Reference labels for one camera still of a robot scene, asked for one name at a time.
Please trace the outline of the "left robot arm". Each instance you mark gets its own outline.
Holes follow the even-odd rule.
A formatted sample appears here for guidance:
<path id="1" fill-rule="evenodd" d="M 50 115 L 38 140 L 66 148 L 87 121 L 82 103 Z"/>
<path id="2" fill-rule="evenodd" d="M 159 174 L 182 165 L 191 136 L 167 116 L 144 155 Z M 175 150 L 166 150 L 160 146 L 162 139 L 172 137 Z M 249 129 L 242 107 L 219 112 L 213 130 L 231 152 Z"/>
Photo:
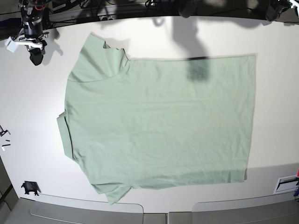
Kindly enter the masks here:
<path id="1" fill-rule="evenodd" d="M 288 9 L 294 9 L 295 14 L 299 16 L 299 1 L 298 0 L 270 0 L 268 9 L 265 13 L 267 21 L 275 21 L 280 18 L 280 15 Z"/>

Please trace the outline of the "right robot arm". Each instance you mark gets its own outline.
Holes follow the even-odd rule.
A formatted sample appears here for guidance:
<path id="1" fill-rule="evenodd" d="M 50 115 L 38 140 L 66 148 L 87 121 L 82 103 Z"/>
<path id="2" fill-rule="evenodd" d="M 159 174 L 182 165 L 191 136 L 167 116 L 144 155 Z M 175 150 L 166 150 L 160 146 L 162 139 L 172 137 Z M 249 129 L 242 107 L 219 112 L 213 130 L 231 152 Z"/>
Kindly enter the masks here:
<path id="1" fill-rule="evenodd" d="M 47 46 L 45 38 L 48 37 L 48 33 L 43 31 L 43 13 L 48 3 L 48 0 L 19 1 L 22 28 L 14 37 L 14 41 L 26 47 L 30 53 L 30 61 L 35 66 L 42 63 Z"/>

